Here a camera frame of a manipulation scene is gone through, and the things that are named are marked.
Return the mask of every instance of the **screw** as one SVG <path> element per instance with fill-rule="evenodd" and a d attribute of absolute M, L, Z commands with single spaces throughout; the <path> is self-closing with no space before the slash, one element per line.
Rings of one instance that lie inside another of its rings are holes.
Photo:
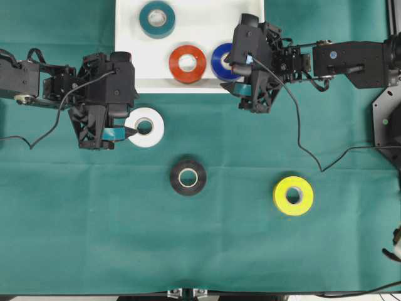
<path fill-rule="evenodd" d="M 335 51 L 330 52 L 330 58 L 332 60 L 336 59 L 337 58 L 337 52 L 335 52 Z"/>

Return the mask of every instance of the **black cable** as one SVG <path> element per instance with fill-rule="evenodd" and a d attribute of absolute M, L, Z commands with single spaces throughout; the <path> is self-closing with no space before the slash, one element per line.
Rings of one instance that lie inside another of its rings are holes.
<path fill-rule="evenodd" d="M 311 77 L 311 75 L 308 72 L 302 71 L 303 74 L 305 74 L 306 79 L 319 91 L 319 92 L 325 92 L 329 89 L 330 87 L 330 81 L 329 79 L 324 80 L 324 87 L 320 86 L 318 83 L 315 82 L 315 80 Z"/>
<path fill-rule="evenodd" d="M 109 75 L 111 75 L 111 74 L 114 74 L 114 71 L 110 71 L 110 72 L 108 72 L 108 73 L 105 73 L 105 74 L 103 74 L 102 76 L 100 76 L 100 77 L 98 77 L 98 78 L 96 78 L 96 79 L 94 79 L 94 80 L 91 80 L 90 82 L 84 83 L 84 84 L 82 84 L 82 85 L 80 85 L 80 86 L 78 86 L 78 87 L 76 87 L 76 88 L 74 88 L 74 89 L 68 91 L 68 92 L 66 93 L 66 95 L 64 95 L 64 97 L 63 97 L 63 99 L 62 99 L 62 101 L 61 101 L 61 103 L 60 103 L 60 106 L 58 107 L 57 114 L 56 114 L 56 121 L 55 121 L 55 124 L 49 129 L 49 131 L 47 131 L 47 132 L 44 133 L 42 136 L 40 136 L 39 138 L 37 138 L 32 144 L 30 144 L 28 140 L 26 140 L 24 137 L 21 137 L 21 136 L 3 137 L 3 138 L 0 138 L 0 141 L 11 140 L 11 139 L 21 139 L 22 141 L 24 141 L 25 143 L 27 143 L 27 144 L 29 145 L 29 149 L 33 149 L 33 148 L 36 146 L 36 144 L 38 144 L 38 143 L 39 143 L 40 141 L 42 141 L 44 138 L 46 138 L 47 136 L 49 136 L 49 135 L 52 133 L 52 131 L 54 131 L 55 128 L 57 128 L 58 122 L 60 121 L 60 113 L 61 113 L 61 110 L 63 109 L 64 103 L 67 101 L 68 97 L 69 97 L 73 92 L 75 92 L 75 91 L 77 91 L 77 90 L 79 90 L 79 89 L 81 89 L 81 88 L 83 88 L 83 87 L 85 87 L 85 86 L 91 85 L 92 83 L 99 82 L 100 80 L 102 80 L 103 78 L 105 78 L 105 77 L 107 77 L 107 76 L 109 76 Z"/>
<path fill-rule="evenodd" d="M 397 301 L 401 301 L 400 299 L 398 299 L 395 295 L 393 295 L 392 293 L 390 294 L 391 295 L 391 297 L 393 297 L 395 300 L 397 300 Z"/>
<path fill-rule="evenodd" d="M 321 163 L 319 161 L 319 159 L 308 149 L 306 149 L 305 147 L 303 147 L 301 145 L 301 115 L 299 112 L 299 103 L 297 101 L 297 99 L 295 98 L 295 96 L 292 94 L 291 90 L 283 83 L 282 80 L 280 80 L 277 75 L 275 75 L 268 67 L 266 67 L 264 64 L 262 64 L 260 61 L 258 61 L 257 59 L 253 58 L 253 60 L 259 64 L 262 68 L 264 68 L 267 72 L 269 72 L 278 82 L 280 85 L 283 86 L 283 88 L 287 91 L 287 93 L 290 95 L 291 99 L 293 100 L 294 104 L 295 104 L 295 108 L 296 108 L 296 118 L 297 118 L 297 122 L 298 122 L 298 147 L 303 150 L 304 152 L 306 152 L 309 156 L 311 156 L 313 158 L 313 160 L 315 160 L 315 162 L 317 163 L 320 172 L 325 172 L 327 171 L 329 168 L 333 167 L 336 163 L 338 163 L 338 161 L 340 161 L 342 158 L 344 158 L 344 156 L 352 150 L 355 149 L 401 149 L 401 146 L 374 146 L 374 145 L 368 145 L 368 146 L 353 146 L 353 147 L 349 147 L 347 148 L 340 157 L 338 157 L 336 160 L 334 160 L 332 163 L 330 163 L 328 166 L 326 166 L 325 168 L 322 168 Z"/>
<path fill-rule="evenodd" d="M 374 288 L 373 290 L 367 290 L 367 291 L 359 292 L 359 293 L 346 293 L 344 295 L 316 295 L 316 296 L 321 297 L 321 298 L 330 298 L 330 299 L 345 298 L 345 297 L 358 297 L 358 296 L 362 296 L 362 295 L 367 295 L 369 293 L 381 292 L 382 290 L 385 290 L 386 288 L 394 287 L 396 285 L 401 285 L 401 281 L 389 283 L 389 284 L 383 285 L 382 287 Z"/>

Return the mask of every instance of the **wire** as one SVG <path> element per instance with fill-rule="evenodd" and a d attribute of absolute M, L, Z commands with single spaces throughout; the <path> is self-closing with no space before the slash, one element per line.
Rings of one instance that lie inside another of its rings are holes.
<path fill-rule="evenodd" d="M 83 88 L 83 87 L 86 87 L 86 86 L 88 86 L 88 85 L 91 85 L 92 83 L 99 82 L 99 81 L 102 80 L 103 78 L 105 78 L 105 77 L 107 77 L 107 76 L 109 76 L 109 75 L 111 75 L 111 74 L 114 74 L 114 73 L 115 73 L 114 71 L 110 71 L 110 72 L 105 73 L 105 74 L 103 74 L 102 76 L 100 76 L 100 77 L 98 77 L 98 78 L 96 78 L 96 79 L 94 79 L 94 80 L 91 80 L 90 82 L 84 83 L 84 84 L 82 84 L 82 85 L 80 85 L 80 86 L 78 86 L 78 87 L 76 87 L 76 88 L 74 88 L 74 89 L 68 91 L 68 92 L 66 93 L 66 95 L 64 95 L 64 97 L 63 97 L 63 99 L 62 99 L 62 101 L 61 101 L 61 103 L 60 103 L 60 106 L 58 107 L 57 114 L 56 114 L 56 121 L 55 121 L 55 124 L 49 129 L 49 131 L 47 131 L 47 132 L 44 133 L 42 136 L 40 136 L 39 138 L 37 138 L 32 144 L 29 143 L 28 140 L 26 140 L 24 137 L 21 137 L 21 136 L 3 137 L 3 138 L 0 138 L 0 141 L 11 140 L 11 139 L 21 139 L 22 141 L 24 141 L 26 144 L 29 145 L 29 149 L 33 149 L 33 148 L 36 146 L 36 144 L 38 144 L 38 143 L 41 142 L 44 138 L 46 138 L 47 136 L 49 136 L 49 135 L 52 133 L 52 131 L 54 131 L 55 128 L 57 128 L 58 122 L 60 121 L 60 113 L 61 113 L 61 110 L 63 109 L 65 102 L 67 102 L 68 97 L 69 97 L 73 92 L 75 92 L 75 91 L 77 91 L 77 90 L 79 90 L 79 89 L 81 89 L 81 88 Z"/>
<path fill-rule="evenodd" d="M 283 86 L 283 88 L 287 91 L 288 95 L 291 97 L 291 99 L 293 100 L 294 104 L 295 104 L 295 109 L 296 109 L 296 118 L 297 118 L 297 123 L 298 123 L 298 139 L 297 139 L 297 143 L 298 143 L 298 147 L 303 150 L 304 152 L 306 152 L 309 156 L 312 157 L 313 160 L 315 160 L 315 162 L 317 163 L 320 172 L 325 172 L 327 171 L 329 168 L 333 167 L 336 163 L 338 163 L 342 158 L 345 157 L 345 155 L 352 150 L 355 149 L 401 149 L 401 146 L 375 146 L 375 145 L 367 145 L 367 146 L 353 146 L 353 147 L 349 147 L 347 148 L 340 157 L 338 157 L 337 159 L 335 159 L 332 163 L 330 163 L 329 165 L 327 165 L 326 167 L 322 167 L 321 163 L 319 161 L 319 159 L 307 148 L 303 147 L 301 144 L 301 114 L 299 112 L 299 103 L 297 101 L 297 99 L 295 98 L 295 96 L 292 94 L 291 90 L 286 86 L 286 84 L 283 83 L 282 80 L 280 80 L 277 75 L 275 75 L 268 67 L 266 67 L 264 64 L 262 64 L 260 61 L 258 61 L 257 59 L 253 58 L 253 60 L 259 64 L 262 68 L 264 68 L 267 72 L 269 72 L 278 82 L 280 85 Z"/>
<path fill-rule="evenodd" d="M 321 297 L 321 298 L 330 298 L 330 299 L 345 298 L 345 297 L 358 297 L 358 296 L 362 296 L 362 295 L 367 295 L 369 293 L 381 292 L 382 290 L 385 290 L 386 288 L 394 287 L 396 285 L 401 285 L 401 281 L 389 283 L 389 284 L 383 285 L 382 287 L 374 288 L 373 290 L 366 290 L 364 292 L 359 292 L 359 293 L 347 293 L 344 295 L 316 295 L 316 296 Z"/>
<path fill-rule="evenodd" d="M 393 297 L 395 300 L 397 300 L 397 301 L 401 301 L 400 299 L 398 299 L 395 295 L 393 295 L 392 293 L 390 294 L 391 295 L 391 297 Z"/>

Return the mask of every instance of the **tape roll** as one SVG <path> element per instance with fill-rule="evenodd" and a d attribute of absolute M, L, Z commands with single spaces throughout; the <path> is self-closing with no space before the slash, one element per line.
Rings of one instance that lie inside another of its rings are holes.
<path fill-rule="evenodd" d="M 154 39 L 162 39 L 173 32 L 175 14 L 167 3 L 152 1 L 140 11 L 139 22 L 145 34 Z"/>
<path fill-rule="evenodd" d="M 299 200 L 291 203 L 287 199 L 287 192 L 290 189 L 297 190 Z M 273 191 L 273 200 L 276 207 L 284 214 L 299 216 L 311 209 L 313 204 L 312 186 L 301 177 L 286 177 L 281 180 Z"/>
<path fill-rule="evenodd" d="M 233 82 L 240 78 L 237 74 L 233 74 L 231 67 L 224 62 L 224 59 L 231 51 L 231 43 L 222 44 L 217 47 L 212 54 L 212 70 L 215 76 L 225 82 Z"/>
<path fill-rule="evenodd" d="M 186 184 L 182 180 L 182 175 L 185 171 L 190 171 L 195 174 L 195 181 Z M 202 165 L 194 160 L 184 160 L 178 162 L 170 172 L 171 186 L 179 194 L 183 196 L 194 196 L 202 191 L 206 185 L 206 171 Z"/>
<path fill-rule="evenodd" d="M 190 60 L 194 60 L 193 66 L 187 70 L 183 70 L 180 67 L 180 60 L 188 57 Z M 194 83 L 202 78 L 203 73 L 206 69 L 206 57 L 203 52 L 195 46 L 184 45 L 175 49 L 169 60 L 169 66 L 173 77 L 182 83 Z"/>
<path fill-rule="evenodd" d="M 139 124 L 144 121 L 150 122 L 152 125 L 150 132 L 147 134 L 138 132 L 129 139 L 139 147 L 155 146 L 162 140 L 164 135 L 164 121 L 157 111 L 152 108 L 137 108 L 125 120 L 125 126 L 138 130 Z"/>

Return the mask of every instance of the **white box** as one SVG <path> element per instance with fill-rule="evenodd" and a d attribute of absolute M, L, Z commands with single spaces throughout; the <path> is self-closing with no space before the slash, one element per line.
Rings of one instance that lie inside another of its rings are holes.
<path fill-rule="evenodd" d="M 242 13 L 264 22 L 264 0 L 165 0 L 175 13 L 175 29 L 163 39 L 147 36 L 139 23 L 141 9 L 149 0 L 116 0 L 115 50 L 131 52 L 135 86 L 139 93 L 226 93 L 211 69 L 211 56 L 219 45 L 232 42 Z M 200 81 L 184 84 L 174 80 L 169 58 L 176 47 L 192 44 L 207 59 Z"/>

